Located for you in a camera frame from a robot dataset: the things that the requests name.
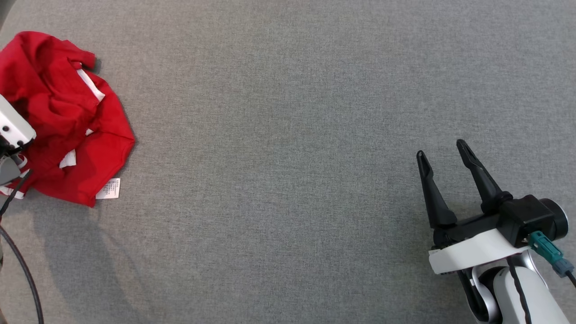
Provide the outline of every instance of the red garment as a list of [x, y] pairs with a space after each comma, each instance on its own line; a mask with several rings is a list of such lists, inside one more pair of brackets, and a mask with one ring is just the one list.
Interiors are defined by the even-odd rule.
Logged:
[[[94, 207], [96, 193], [126, 162], [135, 140], [118, 97], [86, 71], [105, 94], [98, 102], [76, 71], [93, 69], [95, 61], [91, 52], [40, 32], [21, 32], [0, 52], [0, 94], [36, 130], [22, 152], [33, 173], [20, 191], [34, 187]], [[86, 136], [87, 129], [94, 133]], [[60, 169], [73, 149], [77, 165]]]

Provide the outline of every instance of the white care label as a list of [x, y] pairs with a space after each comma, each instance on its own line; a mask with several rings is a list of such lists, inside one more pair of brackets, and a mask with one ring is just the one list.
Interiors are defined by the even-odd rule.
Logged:
[[96, 194], [96, 199], [112, 199], [120, 196], [120, 178], [112, 178]]

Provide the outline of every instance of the red cloth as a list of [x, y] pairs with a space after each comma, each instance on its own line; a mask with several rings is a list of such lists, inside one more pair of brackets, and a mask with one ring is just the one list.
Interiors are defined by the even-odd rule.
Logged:
[[[40, 32], [21, 32], [0, 52], [0, 94], [37, 134], [22, 152], [33, 173], [20, 191], [34, 187], [94, 207], [96, 193], [126, 162], [135, 140], [118, 97], [86, 71], [105, 94], [98, 102], [76, 71], [93, 69], [95, 61], [91, 52]], [[86, 129], [94, 133], [86, 136]], [[73, 149], [77, 165], [60, 169]]]

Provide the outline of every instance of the black cable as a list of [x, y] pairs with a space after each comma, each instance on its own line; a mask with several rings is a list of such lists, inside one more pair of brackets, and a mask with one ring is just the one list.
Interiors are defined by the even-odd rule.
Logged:
[[8, 235], [8, 233], [6, 233], [4, 227], [2, 226], [0, 226], [0, 235], [2, 235], [2, 237], [6, 240], [6, 242], [16, 255], [18, 262], [20, 262], [20, 266], [22, 266], [22, 270], [26, 275], [26, 280], [28, 280], [28, 285], [30, 285], [30, 290], [32, 290], [32, 297], [34, 297], [34, 304], [36, 305], [36, 314], [38, 315], [38, 323], [44, 324], [44, 315], [42, 314], [42, 305], [40, 304], [40, 296], [38, 296], [38, 290], [36, 290], [36, 284], [34, 284], [34, 279], [32, 279], [30, 269], [28, 269], [26, 261], [24, 261], [24, 257], [22, 257], [22, 254], [20, 254], [20, 251], [16, 247], [16, 244], [14, 244], [14, 241], [12, 241], [12, 238], [10, 237], [10, 235]]
[[[20, 187], [22, 187], [22, 184], [28, 179], [30, 174], [32, 174], [32, 170], [28, 170], [26, 175], [24, 175], [24, 177], [20, 179], [20, 182], [18, 182], [16, 187], [12, 190], [12, 192], [2, 205], [2, 208], [0, 208], [0, 221], [2, 221], [2, 216], [8, 209], [8, 205], [10, 205], [10, 202], [12, 201], [12, 199], [14, 199], [16, 193], [18, 192]], [[6, 242], [12, 249], [12, 252], [14, 252], [14, 254], [16, 255], [16, 258], [18, 259], [18, 262], [20, 263], [22, 270], [24, 271], [24, 275], [26, 276], [26, 280], [28, 281], [28, 285], [30, 285], [30, 290], [32, 291], [32, 297], [34, 298], [34, 305], [36, 306], [36, 315], [38, 316], [38, 323], [44, 324], [44, 315], [42, 314], [42, 305], [40, 304], [40, 296], [38, 295], [38, 290], [36, 289], [36, 284], [34, 283], [32, 274], [30, 274], [30, 269], [28, 269], [28, 265], [26, 265], [26, 261], [24, 261], [24, 257], [20, 253], [20, 250], [18, 250], [16, 244], [14, 243], [14, 241], [12, 241], [12, 238], [10, 237], [10, 235], [8, 235], [8, 233], [6, 233], [6, 231], [2, 226], [0, 226], [0, 235], [2, 235], [2, 237], [6, 240]]]
[[526, 324], [532, 324], [532, 318], [530, 317], [530, 311], [528, 310], [528, 302], [526, 302], [526, 296], [524, 295], [524, 291], [522, 290], [522, 286], [520, 285], [520, 279], [518, 279], [518, 273], [516, 273], [516, 267], [512, 263], [512, 258], [507, 257], [506, 261], [508, 262], [508, 267], [510, 267], [510, 274], [512, 275], [512, 279], [514, 279], [514, 286], [516, 287], [516, 291], [520, 295], [520, 303], [522, 304], [522, 309], [524, 310], [524, 314], [526, 315]]
[[572, 284], [574, 285], [574, 287], [576, 287], [576, 278], [574, 278], [574, 273], [567, 271], [566, 275], [568, 276], [570, 281], [572, 281]]

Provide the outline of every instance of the teal connector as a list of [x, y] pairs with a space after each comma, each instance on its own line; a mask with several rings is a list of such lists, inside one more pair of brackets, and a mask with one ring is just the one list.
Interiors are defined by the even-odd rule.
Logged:
[[560, 251], [549, 238], [540, 231], [532, 232], [528, 237], [528, 245], [540, 254], [551, 265], [564, 258]]
[[568, 273], [574, 270], [572, 263], [564, 259], [562, 251], [544, 233], [536, 231], [530, 234], [528, 245], [552, 265], [552, 269], [560, 278], [566, 277]]

